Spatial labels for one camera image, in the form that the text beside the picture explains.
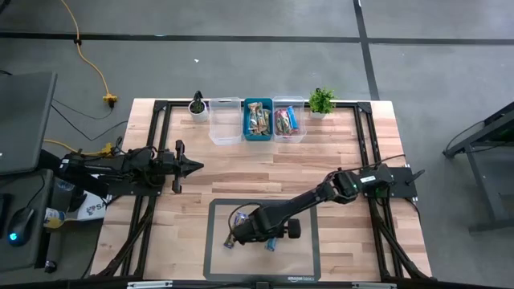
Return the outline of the black antenna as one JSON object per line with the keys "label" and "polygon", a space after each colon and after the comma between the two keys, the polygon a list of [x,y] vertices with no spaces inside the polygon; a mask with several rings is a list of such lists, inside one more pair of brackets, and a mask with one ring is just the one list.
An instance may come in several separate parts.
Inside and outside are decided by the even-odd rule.
{"label": "black antenna", "polygon": [[421,170],[417,171],[416,173],[412,174],[410,179],[405,181],[406,185],[413,185],[415,180],[418,179],[419,177],[421,177],[425,172],[426,172],[425,169],[421,169]]}

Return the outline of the yellow white bottle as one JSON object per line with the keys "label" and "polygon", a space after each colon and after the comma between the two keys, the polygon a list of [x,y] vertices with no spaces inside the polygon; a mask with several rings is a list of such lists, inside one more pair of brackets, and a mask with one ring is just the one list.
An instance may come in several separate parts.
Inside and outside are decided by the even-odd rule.
{"label": "yellow white bottle", "polygon": [[48,229],[58,229],[66,222],[66,214],[63,211],[46,208],[43,226]]}

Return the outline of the white printed bag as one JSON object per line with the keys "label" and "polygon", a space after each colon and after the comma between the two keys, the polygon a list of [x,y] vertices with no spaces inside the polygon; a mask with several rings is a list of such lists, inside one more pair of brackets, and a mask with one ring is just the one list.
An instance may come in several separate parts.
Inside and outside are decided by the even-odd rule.
{"label": "white printed bag", "polygon": [[85,200],[76,211],[76,219],[81,222],[104,219],[108,199],[85,192]]}

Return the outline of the light blue snack bag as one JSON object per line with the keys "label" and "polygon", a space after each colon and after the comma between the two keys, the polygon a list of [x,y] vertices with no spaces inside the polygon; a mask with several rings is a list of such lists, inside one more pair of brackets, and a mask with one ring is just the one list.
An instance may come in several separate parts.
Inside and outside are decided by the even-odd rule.
{"label": "light blue snack bag", "polygon": [[[248,216],[245,213],[242,212],[236,212],[234,219],[232,221],[231,228],[234,229],[236,226],[240,225],[244,221],[246,221]],[[235,246],[236,240],[232,233],[229,233],[226,241],[223,243],[223,245],[228,248],[232,249]]]}

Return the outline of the black metal stand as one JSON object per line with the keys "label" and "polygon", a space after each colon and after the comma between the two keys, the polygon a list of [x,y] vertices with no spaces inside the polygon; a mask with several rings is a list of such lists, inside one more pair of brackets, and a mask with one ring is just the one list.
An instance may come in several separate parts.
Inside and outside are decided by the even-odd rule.
{"label": "black metal stand", "polygon": [[479,129],[443,150],[451,159],[464,154],[483,195],[489,219],[469,227],[471,233],[514,228],[514,101],[476,123]]}

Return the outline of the tan baking mat grey border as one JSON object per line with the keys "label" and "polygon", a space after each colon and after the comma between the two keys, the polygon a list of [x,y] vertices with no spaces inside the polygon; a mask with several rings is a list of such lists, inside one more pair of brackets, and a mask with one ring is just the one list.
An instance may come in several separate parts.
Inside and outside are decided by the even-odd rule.
{"label": "tan baking mat grey border", "polygon": [[264,242],[224,246],[230,233],[227,221],[233,211],[249,214],[249,199],[215,199],[209,204],[203,275],[208,281],[314,283],[320,279],[320,242],[315,207],[295,216],[300,220],[298,239],[288,236],[268,250]]}

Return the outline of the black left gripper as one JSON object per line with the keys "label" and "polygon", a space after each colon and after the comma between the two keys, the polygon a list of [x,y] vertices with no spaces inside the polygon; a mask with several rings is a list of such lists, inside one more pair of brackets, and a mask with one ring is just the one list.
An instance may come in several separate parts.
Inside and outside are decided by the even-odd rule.
{"label": "black left gripper", "polygon": [[[175,143],[175,152],[165,149],[162,153],[162,173],[167,175],[173,175],[174,179],[172,182],[172,191],[174,193],[182,192],[182,185],[180,178],[182,177],[182,157],[185,152],[185,145],[182,140],[177,140]],[[204,168],[204,164],[198,161],[187,160],[189,167],[187,173],[193,173],[199,169]]]}

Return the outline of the black computer mouse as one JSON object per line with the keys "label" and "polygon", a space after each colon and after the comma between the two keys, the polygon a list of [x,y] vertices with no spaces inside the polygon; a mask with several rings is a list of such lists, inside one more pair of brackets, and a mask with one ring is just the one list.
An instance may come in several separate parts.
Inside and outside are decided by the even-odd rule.
{"label": "black computer mouse", "polygon": [[11,246],[23,246],[31,237],[32,220],[35,210],[25,206],[11,217],[7,227],[7,240]]}

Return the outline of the black aluminium table frame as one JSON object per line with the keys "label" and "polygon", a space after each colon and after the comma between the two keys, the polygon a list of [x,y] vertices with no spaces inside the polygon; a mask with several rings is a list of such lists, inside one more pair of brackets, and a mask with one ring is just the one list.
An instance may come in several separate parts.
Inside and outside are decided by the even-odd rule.
{"label": "black aluminium table frame", "polygon": [[[215,199],[279,201],[315,187],[335,169],[351,169],[384,158],[389,165],[405,160],[392,104],[387,101],[340,102],[323,120],[306,119],[300,143],[242,141],[216,145],[209,125],[195,123],[182,101],[136,99],[124,136],[124,149],[166,140],[182,140],[188,158],[204,168],[182,181],[176,194],[165,185],[148,199],[123,196],[108,206],[92,261],[99,274],[114,259],[129,235],[134,214],[154,208],[150,227],[127,259],[131,272],[146,280],[199,281],[208,285],[250,282],[208,281],[203,275],[209,204]],[[320,242],[318,282],[380,279],[369,201],[318,205]]]}

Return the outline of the black computer monitor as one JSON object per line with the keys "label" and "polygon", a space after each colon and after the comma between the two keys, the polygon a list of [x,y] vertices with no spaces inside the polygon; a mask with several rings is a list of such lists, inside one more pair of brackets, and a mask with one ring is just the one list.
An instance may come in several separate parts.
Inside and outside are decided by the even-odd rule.
{"label": "black computer monitor", "polygon": [[0,75],[0,176],[39,162],[57,74]]}

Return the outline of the grey desk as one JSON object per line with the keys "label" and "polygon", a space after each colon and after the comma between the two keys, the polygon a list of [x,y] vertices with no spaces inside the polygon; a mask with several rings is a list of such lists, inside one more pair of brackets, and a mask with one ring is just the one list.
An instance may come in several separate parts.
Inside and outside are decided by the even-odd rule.
{"label": "grey desk", "polygon": [[[46,242],[43,228],[45,211],[53,190],[53,172],[40,169],[0,177],[0,197],[6,198],[0,213],[0,273],[15,271],[44,263],[42,246]],[[7,227],[13,214],[28,206],[35,210],[31,237],[23,246],[11,246],[7,240]]]}

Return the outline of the small dark plant white pot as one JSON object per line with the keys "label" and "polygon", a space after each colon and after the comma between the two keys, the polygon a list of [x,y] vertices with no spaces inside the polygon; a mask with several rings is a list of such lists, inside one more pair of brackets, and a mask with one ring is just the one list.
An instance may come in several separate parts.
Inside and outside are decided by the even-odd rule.
{"label": "small dark plant white pot", "polygon": [[194,97],[188,106],[189,113],[195,123],[206,122],[209,118],[208,106],[203,100],[200,91],[194,93]]}

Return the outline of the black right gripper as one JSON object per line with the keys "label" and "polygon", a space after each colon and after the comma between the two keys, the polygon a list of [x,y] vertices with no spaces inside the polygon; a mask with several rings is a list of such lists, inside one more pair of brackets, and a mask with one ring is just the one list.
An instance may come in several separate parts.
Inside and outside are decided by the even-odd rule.
{"label": "black right gripper", "polygon": [[290,218],[271,229],[263,229],[252,216],[247,216],[246,221],[232,229],[236,242],[241,245],[250,242],[266,242],[269,238],[274,237],[284,238],[287,236],[290,239],[298,239],[301,236],[300,220],[297,218]]}

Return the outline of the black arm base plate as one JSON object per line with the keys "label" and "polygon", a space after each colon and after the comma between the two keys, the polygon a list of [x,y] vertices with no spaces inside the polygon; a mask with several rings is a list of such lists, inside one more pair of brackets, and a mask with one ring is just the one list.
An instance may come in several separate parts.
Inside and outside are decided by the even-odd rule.
{"label": "black arm base plate", "polygon": [[147,181],[114,181],[108,184],[107,194],[112,196],[146,196],[161,194],[163,185],[149,184]]}
{"label": "black arm base plate", "polygon": [[405,183],[412,174],[414,172],[410,167],[389,167],[380,164],[364,169],[358,179],[361,191],[366,197],[412,198],[418,196],[415,183]]}

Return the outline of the silver aluminium extrusion bar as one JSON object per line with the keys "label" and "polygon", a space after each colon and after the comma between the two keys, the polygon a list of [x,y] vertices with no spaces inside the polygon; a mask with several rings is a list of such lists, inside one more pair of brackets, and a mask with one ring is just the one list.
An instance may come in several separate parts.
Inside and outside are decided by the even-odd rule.
{"label": "silver aluminium extrusion bar", "polygon": [[126,289],[166,289],[173,287],[173,280],[129,282]]}
{"label": "silver aluminium extrusion bar", "polygon": [[352,289],[398,289],[394,283],[353,282]]}

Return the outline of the green snack bag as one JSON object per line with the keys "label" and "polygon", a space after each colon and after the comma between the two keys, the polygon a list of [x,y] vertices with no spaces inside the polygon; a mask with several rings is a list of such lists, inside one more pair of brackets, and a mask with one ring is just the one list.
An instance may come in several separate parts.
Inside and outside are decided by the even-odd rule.
{"label": "green snack bag", "polygon": [[279,116],[282,123],[283,134],[290,135],[292,132],[292,126],[288,115],[288,111],[286,109],[281,109],[279,111]]}

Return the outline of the leafy green plant white pot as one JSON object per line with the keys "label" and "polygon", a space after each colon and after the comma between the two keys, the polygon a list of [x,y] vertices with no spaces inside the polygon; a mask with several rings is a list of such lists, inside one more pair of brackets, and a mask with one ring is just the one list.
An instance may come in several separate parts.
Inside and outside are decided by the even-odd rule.
{"label": "leafy green plant white pot", "polygon": [[311,92],[309,98],[309,107],[311,108],[311,118],[323,119],[330,114],[335,108],[333,101],[335,100],[334,91],[327,88],[316,88]]}

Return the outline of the teal plastic bin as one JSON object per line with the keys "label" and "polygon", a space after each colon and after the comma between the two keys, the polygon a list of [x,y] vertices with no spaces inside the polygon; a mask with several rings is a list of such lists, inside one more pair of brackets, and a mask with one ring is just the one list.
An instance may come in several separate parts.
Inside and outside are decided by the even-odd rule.
{"label": "teal plastic bin", "polygon": [[[260,102],[263,105],[264,109],[269,109],[270,113],[270,129],[271,134],[269,136],[264,136],[263,134],[250,134],[249,132],[249,108],[248,104],[250,103],[258,103]],[[243,135],[248,141],[268,141],[272,138],[273,135],[273,125],[274,125],[274,116],[273,116],[273,103],[269,98],[246,98],[243,102]]]}

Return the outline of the clear plastic bin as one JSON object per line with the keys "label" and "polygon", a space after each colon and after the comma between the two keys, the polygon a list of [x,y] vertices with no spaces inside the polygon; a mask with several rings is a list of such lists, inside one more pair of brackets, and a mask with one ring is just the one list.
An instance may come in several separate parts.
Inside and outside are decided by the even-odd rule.
{"label": "clear plastic bin", "polygon": [[240,98],[209,101],[209,137],[216,145],[236,145],[243,140],[243,110]]}
{"label": "clear plastic bin", "polygon": [[275,133],[275,119],[274,119],[274,140],[281,143],[300,143],[306,135],[306,128],[304,124],[304,98],[301,96],[277,96],[272,99],[273,101],[273,116],[276,110],[286,109],[288,106],[292,106],[296,113],[296,119],[299,125],[298,130],[293,130],[290,135],[277,135]]}

